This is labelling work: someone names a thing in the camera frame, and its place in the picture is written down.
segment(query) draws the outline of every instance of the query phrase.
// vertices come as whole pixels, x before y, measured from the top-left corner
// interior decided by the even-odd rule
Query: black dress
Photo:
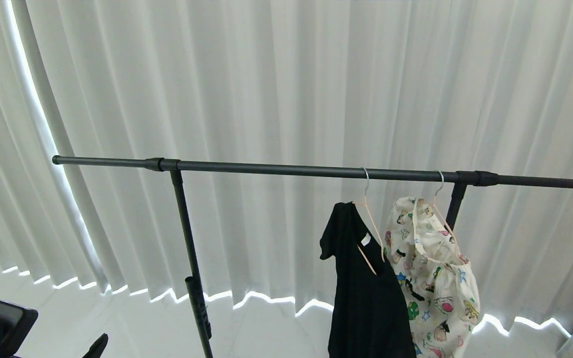
[[[355,204],[335,204],[320,247],[322,260],[336,258],[330,358],[415,358],[404,294],[388,259],[382,261],[382,248]]]

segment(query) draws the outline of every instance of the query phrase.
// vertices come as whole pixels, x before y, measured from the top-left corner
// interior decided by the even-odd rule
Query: hanger hook
[[[437,194],[439,193],[439,191],[443,189],[443,187],[444,187],[444,181],[445,181],[445,179],[444,179],[444,173],[440,172],[439,170],[437,170],[436,172],[438,172],[439,175],[441,175],[441,186],[440,186],[439,189],[437,189],[437,191],[435,192],[435,197],[437,197]]]
[[[371,178],[368,175],[368,170],[366,170],[366,168],[362,168],[362,169],[366,173],[366,189],[364,189],[364,197],[366,197],[366,193],[368,193],[368,186],[371,183]]]

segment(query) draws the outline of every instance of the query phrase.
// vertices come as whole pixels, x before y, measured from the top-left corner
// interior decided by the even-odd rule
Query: light under curtain
[[[573,178],[573,1],[13,7],[64,156]],[[86,249],[33,130],[4,19],[0,4],[0,265],[55,284],[77,276],[152,299],[185,295],[168,175],[66,169]],[[296,310],[332,303],[335,270],[318,242],[333,204],[360,199],[363,180],[184,179],[207,294],[293,296]],[[437,187],[371,181],[375,222],[395,198]],[[484,313],[507,328],[516,315],[573,328],[573,190],[471,187],[456,232]]]

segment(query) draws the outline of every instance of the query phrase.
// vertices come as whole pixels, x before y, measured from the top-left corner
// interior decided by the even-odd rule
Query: black garment rack
[[[258,165],[248,163],[216,163],[216,162],[193,162],[179,159],[149,158],[149,159],[114,159],[114,158],[89,158],[89,157],[52,157],[55,165],[89,165],[89,166],[114,166],[126,168],[145,168],[155,172],[170,172],[174,186],[178,212],[185,236],[185,245],[189,256],[191,276],[185,278],[189,301],[193,309],[193,317],[200,335],[200,342],[206,358],[213,358],[209,338],[211,338],[211,324],[207,317],[207,308],[198,259],[191,235],[187,201],[183,189],[182,171],[191,172],[221,172],[221,173],[253,173],[270,175],[296,175],[303,177],[327,177],[327,178],[355,178],[365,179],[366,173],[362,168],[334,168],[322,166],[288,166],[288,165]],[[446,222],[450,227],[455,226],[457,213],[464,199],[468,185],[491,186],[491,185],[523,185],[523,186],[547,186],[552,188],[573,188],[573,179],[542,178],[542,177],[517,177],[512,175],[498,175],[491,172],[437,172],[419,170],[387,170],[368,169],[370,179],[383,180],[406,180],[406,181],[443,181],[454,183],[452,200],[446,215]]]

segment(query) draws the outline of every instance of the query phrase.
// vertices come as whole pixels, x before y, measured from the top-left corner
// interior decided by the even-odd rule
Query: white marble floor
[[[19,356],[80,358],[100,335],[109,334],[103,358],[200,357],[202,351],[188,301],[169,297],[150,303],[146,294],[101,295],[77,282],[55,290],[49,281],[0,270],[0,299],[39,310],[39,320]],[[291,303],[268,304],[251,297],[232,309],[232,299],[209,305],[215,357],[322,358],[330,312],[311,307],[295,317]],[[466,358],[553,358],[566,337],[555,326],[535,330],[515,323],[509,336],[491,324],[473,335]]]

